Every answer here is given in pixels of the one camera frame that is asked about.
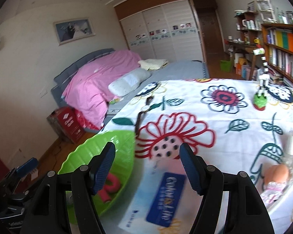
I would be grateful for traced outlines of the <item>wooden bookshelf with books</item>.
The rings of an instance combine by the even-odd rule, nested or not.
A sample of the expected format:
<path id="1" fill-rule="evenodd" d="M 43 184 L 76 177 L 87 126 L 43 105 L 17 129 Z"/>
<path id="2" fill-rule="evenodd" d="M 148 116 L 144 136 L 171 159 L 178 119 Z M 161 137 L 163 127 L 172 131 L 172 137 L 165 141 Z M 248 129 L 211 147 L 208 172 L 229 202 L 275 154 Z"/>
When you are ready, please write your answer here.
<path id="1" fill-rule="evenodd" d="M 263 23 L 261 27 L 269 81 L 293 88 L 293 25 Z"/>

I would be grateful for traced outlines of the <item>pink foam hair roller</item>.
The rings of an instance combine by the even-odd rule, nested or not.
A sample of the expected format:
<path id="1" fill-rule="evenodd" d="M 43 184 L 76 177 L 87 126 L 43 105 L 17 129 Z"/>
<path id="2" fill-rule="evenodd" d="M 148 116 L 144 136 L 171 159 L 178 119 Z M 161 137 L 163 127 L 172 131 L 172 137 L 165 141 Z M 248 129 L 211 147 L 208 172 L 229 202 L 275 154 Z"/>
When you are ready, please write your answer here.
<path id="1" fill-rule="evenodd" d="M 120 190 L 121 186 L 122 185 L 118 177 L 112 173 L 108 173 L 103 188 L 98 191 L 98 196 L 103 203 L 111 202 L 111 194 L 117 193 Z"/>

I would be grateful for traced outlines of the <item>wooden side desk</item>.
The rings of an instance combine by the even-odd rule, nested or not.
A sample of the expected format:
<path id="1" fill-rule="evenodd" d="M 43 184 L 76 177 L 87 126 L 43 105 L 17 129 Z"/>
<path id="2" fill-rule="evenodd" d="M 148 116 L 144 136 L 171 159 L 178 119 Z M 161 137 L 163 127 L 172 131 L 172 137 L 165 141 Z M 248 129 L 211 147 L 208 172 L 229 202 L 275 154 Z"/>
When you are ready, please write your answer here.
<path id="1" fill-rule="evenodd" d="M 255 55 L 254 50 L 256 50 L 258 47 L 255 44 L 245 44 L 242 42 L 237 42 L 233 40 L 226 40 L 225 44 L 227 44 L 229 47 L 232 47 L 232 51 L 230 51 L 230 72 L 234 71 L 234 65 L 235 63 L 235 55 L 236 53 L 242 53 L 245 57 L 246 54 L 251 56 L 251 65 L 250 65 L 250 74 L 248 77 L 248 80 L 251 81 L 253 79 L 254 70 L 257 65 L 257 60 L 260 59 L 261 55 Z"/>

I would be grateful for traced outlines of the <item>green leaf plastic bowl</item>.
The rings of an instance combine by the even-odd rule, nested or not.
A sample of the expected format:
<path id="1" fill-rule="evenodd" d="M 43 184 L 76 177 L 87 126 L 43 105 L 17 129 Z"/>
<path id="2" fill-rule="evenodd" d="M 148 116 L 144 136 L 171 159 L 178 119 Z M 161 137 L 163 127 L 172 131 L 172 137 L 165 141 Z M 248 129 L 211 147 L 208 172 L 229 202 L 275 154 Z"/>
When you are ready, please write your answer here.
<path id="1" fill-rule="evenodd" d="M 110 130 L 97 134 L 68 155 L 58 174 L 72 174 L 87 166 L 91 199 L 101 217 L 116 203 L 130 180 L 134 149 L 133 131 Z"/>

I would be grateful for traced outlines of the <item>pink duvet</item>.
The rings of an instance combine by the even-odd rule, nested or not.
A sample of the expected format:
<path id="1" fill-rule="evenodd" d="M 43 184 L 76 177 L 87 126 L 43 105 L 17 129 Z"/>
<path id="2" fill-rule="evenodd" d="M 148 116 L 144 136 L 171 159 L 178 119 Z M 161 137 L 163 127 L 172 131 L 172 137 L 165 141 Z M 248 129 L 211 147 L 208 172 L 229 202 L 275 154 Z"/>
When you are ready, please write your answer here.
<path id="1" fill-rule="evenodd" d="M 140 67 L 141 57 L 130 50 L 111 54 L 85 64 L 73 76 L 63 91 L 65 102 L 80 111 L 84 118 L 101 129 L 108 103 L 116 95 L 108 89 L 110 83 Z"/>

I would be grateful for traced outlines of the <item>small green bin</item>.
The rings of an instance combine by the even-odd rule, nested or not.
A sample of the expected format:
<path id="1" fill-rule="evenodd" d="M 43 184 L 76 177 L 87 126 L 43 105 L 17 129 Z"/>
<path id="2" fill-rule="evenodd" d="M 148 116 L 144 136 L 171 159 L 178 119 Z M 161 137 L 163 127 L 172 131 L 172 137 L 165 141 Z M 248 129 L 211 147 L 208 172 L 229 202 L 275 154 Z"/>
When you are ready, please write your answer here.
<path id="1" fill-rule="evenodd" d="M 233 63 L 227 60 L 220 61 L 220 69 L 223 72 L 232 72 L 233 71 Z"/>

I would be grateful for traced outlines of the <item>orange makeup sponge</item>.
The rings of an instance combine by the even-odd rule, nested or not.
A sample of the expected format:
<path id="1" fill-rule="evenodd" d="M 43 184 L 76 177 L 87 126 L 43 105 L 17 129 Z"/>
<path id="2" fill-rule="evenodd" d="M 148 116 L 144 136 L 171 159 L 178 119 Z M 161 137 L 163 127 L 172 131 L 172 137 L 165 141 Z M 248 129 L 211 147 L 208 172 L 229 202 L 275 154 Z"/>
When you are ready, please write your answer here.
<path id="1" fill-rule="evenodd" d="M 264 184 L 285 183 L 289 177 L 289 168 L 285 164 L 271 166 L 264 175 Z"/>

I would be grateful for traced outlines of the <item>zebra giraffe toy figure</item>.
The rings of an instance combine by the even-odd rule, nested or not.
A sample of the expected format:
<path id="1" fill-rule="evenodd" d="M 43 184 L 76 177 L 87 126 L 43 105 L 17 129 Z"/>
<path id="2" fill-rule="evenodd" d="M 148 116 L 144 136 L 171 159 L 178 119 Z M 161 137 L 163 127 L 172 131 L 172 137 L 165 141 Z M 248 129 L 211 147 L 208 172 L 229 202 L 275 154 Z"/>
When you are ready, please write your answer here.
<path id="1" fill-rule="evenodd" d="M 259 88 L 254 94 L 252 104 L 256 110 L 264 111 L 267 105 L 267 95 L 268 95 L 268 84 L 269 84 L 269 74 L 268 74 L 268 62 L 266 61 L 265 49 L 258 47 L 253 50 L 255 56 L 260 56 L 263 66 L 261 68 L 262 73 L 258 75 Z"/>

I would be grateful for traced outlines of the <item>pink bristle hair roller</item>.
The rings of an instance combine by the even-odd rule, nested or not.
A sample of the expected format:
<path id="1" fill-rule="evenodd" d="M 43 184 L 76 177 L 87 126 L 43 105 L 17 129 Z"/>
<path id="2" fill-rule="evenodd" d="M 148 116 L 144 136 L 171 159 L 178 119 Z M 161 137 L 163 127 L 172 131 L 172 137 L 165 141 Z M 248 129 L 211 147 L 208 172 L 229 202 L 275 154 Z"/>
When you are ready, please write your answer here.
<path id="1" fill-rule="evenodd" d="M 260 197 L 266 208 L 269 208 L 275 201 L 277 201 L 284 193 L 287 187 L 287 182 L 277 183 L 270 181 L 268 183 L 263 183 L 263 191 Z"/>

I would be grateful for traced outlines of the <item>white dotted pillow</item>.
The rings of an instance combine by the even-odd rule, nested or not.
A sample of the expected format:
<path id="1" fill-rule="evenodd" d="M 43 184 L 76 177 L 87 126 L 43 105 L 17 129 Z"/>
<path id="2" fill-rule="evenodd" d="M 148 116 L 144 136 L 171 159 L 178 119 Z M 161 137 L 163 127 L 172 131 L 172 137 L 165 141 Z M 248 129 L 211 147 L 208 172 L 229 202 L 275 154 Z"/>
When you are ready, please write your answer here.
<path id="1" fill-rule="evenodd" d="M 111 82 L 108 85 L 108 89 L 112 94 L 118 97 L 124 97 L 136 90 L 149 77 L 151 77 L 149 71 L 137 68 Z"/>

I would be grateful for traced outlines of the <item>tissue pack blue label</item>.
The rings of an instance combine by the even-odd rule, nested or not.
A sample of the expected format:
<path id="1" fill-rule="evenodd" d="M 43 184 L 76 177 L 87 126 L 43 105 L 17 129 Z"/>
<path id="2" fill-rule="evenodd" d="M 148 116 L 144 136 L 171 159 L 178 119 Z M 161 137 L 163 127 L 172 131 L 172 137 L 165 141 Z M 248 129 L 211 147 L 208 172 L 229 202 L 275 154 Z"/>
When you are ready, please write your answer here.
<path id="1" fill-rule="evenodd" d="M 128 233 L 189 233 L 201 197 L 181 160 L 140 160 L 143 175 L 119 223 Z"/>

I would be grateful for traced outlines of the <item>white sliding wardrobe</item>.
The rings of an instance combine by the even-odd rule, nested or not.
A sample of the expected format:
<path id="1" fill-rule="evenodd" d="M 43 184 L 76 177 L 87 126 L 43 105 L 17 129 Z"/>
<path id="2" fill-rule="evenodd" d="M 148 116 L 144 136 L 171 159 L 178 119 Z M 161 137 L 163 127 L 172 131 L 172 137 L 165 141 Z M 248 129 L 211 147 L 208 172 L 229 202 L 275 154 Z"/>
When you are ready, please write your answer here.
<path id="1" fill-rule="evenodd" d="M 143 60 L 205 61 L 192 0 L 125 0 L 114 9 L 129 49 Z"/>

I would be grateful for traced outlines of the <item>framed wedding photo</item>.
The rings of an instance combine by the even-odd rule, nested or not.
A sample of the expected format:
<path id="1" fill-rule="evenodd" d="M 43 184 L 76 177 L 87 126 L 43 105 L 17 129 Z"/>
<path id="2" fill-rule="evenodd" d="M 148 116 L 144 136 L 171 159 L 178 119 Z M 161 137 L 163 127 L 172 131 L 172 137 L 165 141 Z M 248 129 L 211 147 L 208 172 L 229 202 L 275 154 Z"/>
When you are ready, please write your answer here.
<path id="1" fill-rule="evenodd" d="M 59 45 L 95 36 L 90 19 L 71 19 L 53 23 Z"/>

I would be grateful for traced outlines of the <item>cotton swab plastic bag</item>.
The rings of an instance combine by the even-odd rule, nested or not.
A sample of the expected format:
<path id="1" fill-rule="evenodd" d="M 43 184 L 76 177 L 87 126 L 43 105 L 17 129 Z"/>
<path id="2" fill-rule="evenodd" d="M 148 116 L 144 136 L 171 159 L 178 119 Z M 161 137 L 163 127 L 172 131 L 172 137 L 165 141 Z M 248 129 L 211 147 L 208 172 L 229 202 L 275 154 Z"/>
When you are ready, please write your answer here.
<path id="1" fill-rule="evenodd" d="M 290 175 L 293 177 L 293 155 L 288 153 L 286 150 L 284 150 L 282 156 L 282 164 L 287 166 Z"/>

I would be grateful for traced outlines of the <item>red quilt box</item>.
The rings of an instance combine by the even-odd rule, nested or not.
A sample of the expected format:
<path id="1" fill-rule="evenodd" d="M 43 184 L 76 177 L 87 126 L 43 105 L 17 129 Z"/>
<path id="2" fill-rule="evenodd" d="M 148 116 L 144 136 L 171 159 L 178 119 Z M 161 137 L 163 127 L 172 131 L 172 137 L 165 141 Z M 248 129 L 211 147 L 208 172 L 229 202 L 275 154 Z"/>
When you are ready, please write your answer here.
<path id="1" fill-rule="evenodd" d="M 47 121 L 62 141 L 76 144 L 85 134 L 70 107 L 56 109 L 47 117 Z"/>

